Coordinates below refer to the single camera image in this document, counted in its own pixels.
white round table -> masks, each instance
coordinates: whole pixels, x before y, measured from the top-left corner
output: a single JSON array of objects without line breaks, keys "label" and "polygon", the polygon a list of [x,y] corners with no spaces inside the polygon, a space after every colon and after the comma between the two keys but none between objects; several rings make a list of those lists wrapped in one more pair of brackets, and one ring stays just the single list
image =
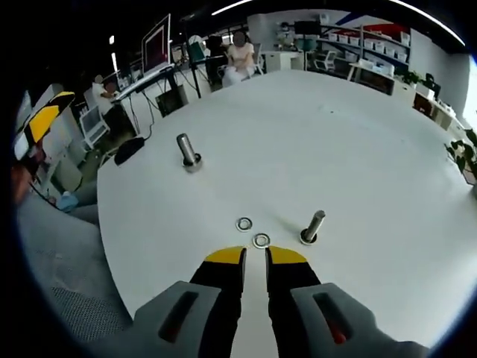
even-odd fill
[{"label": "white round table", "polygon": [[[204,160],[194,174],[181,166],[181,133]],[[265,252],[251,245],[263,232],[372,310],[385,333],[433,345],[477,278],[477,201],[447,158],[450,140],[395,98],[301,71],[160,119],[134,157],[98,174],[101,235],[125,306],[133,315],[211,252],[250,246],[233,356],[275,357]],[[318,241],[302,245],[317,210]],[[242,216],[249,233],[236,229]]]}]

seated woman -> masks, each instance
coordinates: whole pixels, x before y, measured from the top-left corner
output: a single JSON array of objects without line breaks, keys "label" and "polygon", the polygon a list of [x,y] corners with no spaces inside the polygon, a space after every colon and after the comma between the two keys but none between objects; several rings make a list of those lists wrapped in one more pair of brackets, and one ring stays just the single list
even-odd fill
[{"label": "seated woman", "polygon": [[233,45],[230,45],[227,56],[228,67],[225,69],[222,84],[224,87],[242,82],[251,76],[255,70],[253,63],[253,45],[246,41],[246,35],[237,31],[233,35]]}]

person in white shirt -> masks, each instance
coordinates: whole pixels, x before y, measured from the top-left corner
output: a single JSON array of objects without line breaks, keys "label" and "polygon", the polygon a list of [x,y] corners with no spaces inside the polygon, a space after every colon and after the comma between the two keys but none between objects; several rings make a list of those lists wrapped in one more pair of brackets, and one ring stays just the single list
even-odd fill
[{"label": "person in white shirt", "polygon": [[235,32],[233,45],[230,45],[227,51],[229,63],[222,78],[224,87],[238,84],[253,74],[255,71],[253,53],[253,45],[247,42],[245,33]]},{"label": "person in white shirt", "polygon": [[125,131],[135,136],[136,132],[133,125],[121,105],[111,103],[111,99],[114,98],[115,87],[113,87],[112,91],[107,91],[102,82],[103,77],[97,75],[92,84],[92,95],[98,105],[99,113],[110,127],[111,136],[117,137]]}]

metal washer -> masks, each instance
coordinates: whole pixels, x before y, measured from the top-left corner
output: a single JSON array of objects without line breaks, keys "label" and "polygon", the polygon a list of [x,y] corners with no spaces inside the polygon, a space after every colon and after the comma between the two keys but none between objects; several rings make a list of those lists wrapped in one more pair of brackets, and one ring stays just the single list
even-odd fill
[{"label": "metal washer", "polygon": [[249,218],[243,217],[237,220],[236,222],[236,227],[238,231],[241,231],[242,233],[246,233],[249,231],[253,226],[252,220]]},{"label": "metal washer", "polygon": [[252,239],[253,246],[256,248],[267,248],[270,246],[271,240],[269,235],[266,233],[258,233],[256,234],[253,239]]}]

white shirt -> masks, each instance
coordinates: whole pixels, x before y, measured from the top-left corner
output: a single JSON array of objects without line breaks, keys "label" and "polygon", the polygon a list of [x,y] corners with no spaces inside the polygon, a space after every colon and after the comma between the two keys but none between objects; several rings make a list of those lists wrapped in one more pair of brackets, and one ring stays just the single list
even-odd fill
[{"label": "white shirt", "polygon": [[[228,55],[231,56],[234,64],[237,61],[243,61],[248,54],[252,54],[255,51],[253,50],[253,45],[251,43],[245,43],[242,47],[237,47],[235,45],[230,45],[227,51]],[[251,63],[247,63],[247,66],[253,66],[253,60]]]},{"label": "white shirt", "polygon": [[106,90],[102,84],[97,84],[96,82],[92,84],[92,96],[98,105],[99,113],[102,115],[105,115],[111,108],[113,108],[113,105],[108,98],[101,97],[101,94],[105,92]]}]

